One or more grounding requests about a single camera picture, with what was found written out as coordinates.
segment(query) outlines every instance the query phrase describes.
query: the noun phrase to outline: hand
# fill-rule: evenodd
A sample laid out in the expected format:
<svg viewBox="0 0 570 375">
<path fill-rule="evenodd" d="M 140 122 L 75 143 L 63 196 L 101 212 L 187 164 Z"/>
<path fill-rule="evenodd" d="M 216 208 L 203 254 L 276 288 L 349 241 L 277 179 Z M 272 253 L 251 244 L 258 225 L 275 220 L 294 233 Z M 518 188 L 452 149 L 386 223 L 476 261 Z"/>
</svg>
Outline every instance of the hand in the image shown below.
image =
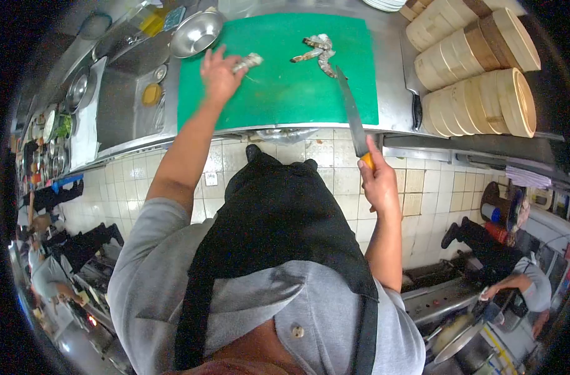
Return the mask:
<svg viewBox="0 0 570 375">
<path fill-rule="evenodd" d="M 495 286 L 490 286 L 489 289 L 487 289 L 485 291 L 485 293 L 483 293 L 483 295 L 481 296 L 484 299 L 491 299 L 493 298 L 493 296 L 495 296 L 500 290 Z"/>
<path fill-rule="evenodd" d="M 225 45 L 220 46 L 215 53 L 207 49 L 206 57 L 199 68 L 201 79 L 206 85 L 206 98 L 221 106 L 233 96 L 241 84 L 241 79 L 248 72 L 247 68 L 243 68 L 237 71 L 237 74 L 233 74 L 232 69 L 241 61 L 241 56 L 229 56 L 223 59 L 225 49 L 227 49 Z"/>
<path fill-rule="evenodd" d="M 364 161 L 358 161 L 358 168 L 362 174 L 364 195 L 377 211 L 378 216 L 401 220 L 395 169 L 387 164 L 371 137 L 366 137 L 366 144 L 372 161 L 374 161 L 375 170 L 372 171 Z"/>
</svg>

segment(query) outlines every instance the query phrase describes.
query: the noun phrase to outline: apron strap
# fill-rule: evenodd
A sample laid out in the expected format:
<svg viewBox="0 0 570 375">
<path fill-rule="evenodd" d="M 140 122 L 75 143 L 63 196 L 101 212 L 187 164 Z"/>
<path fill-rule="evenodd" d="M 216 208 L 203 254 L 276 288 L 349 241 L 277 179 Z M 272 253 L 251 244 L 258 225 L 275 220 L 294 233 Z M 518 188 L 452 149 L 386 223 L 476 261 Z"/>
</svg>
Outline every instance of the apron strap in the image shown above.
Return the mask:
<svg viewBox="0 0 570 375">
<path fill-rule="evenodd" d="M 189 276 L 174 338 L 175 370 L 185 371 L 202 364 L 213 288 L 211 276 Z"/>
</svg>

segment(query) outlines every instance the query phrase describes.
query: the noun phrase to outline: plastic container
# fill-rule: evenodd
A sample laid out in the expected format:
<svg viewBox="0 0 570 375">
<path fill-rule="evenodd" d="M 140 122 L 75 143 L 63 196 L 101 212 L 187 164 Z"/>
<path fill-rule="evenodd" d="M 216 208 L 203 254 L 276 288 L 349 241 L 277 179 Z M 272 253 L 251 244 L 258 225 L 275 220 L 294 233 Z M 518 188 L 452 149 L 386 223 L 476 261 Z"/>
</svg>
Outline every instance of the plastic container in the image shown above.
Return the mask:
<svg viewBox="0 0 570 375">
<path fill-rule="evenodd" d="M 489 203 L 484 203 L 481 207 L 481 214 L 486 216 L 492 223 L 499 223 L 502 212 L 498 207 L 490 205 Z"/>
</svg>

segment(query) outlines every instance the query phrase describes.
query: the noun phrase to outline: stack of plates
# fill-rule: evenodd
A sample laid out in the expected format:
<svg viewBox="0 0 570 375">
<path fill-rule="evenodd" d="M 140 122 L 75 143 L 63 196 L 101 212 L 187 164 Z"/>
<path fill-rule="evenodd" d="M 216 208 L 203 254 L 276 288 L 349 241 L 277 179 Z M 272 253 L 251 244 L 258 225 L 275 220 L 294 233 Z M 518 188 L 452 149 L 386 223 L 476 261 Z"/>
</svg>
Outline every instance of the stack of plates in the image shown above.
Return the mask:
<svg viewBox="0 0 570 375">
<path fill-rule="evenodd" d="M 397 12 L 404 6 L 406 0 L 362 0 L 376 9 L 387 12 Z"/>
</svg>

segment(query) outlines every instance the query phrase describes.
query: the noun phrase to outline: cleaver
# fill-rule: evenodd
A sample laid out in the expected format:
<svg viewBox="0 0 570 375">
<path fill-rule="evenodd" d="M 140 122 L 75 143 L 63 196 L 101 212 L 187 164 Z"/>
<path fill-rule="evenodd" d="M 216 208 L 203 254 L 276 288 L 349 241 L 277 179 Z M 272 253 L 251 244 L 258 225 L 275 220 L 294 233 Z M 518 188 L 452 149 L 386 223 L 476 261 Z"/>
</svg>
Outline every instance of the cleaver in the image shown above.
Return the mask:
<svg viewBox="0 0 570 375">
<path fill-rule="evenodd" d="M 406 81 L 406 89 L 412 93 L 412 129 L 416 131 L 420 129 L 422 124 L 421 96 L 424 96 L 428 90 L 422 85 L 418 76 L 416 76 L 414 60 L 419 52 L 408 40 L 405 30 L 402 30 L 400 33 L 400 44 L 402 66 L 404 68 L 404 81 Z"/>
</svg>

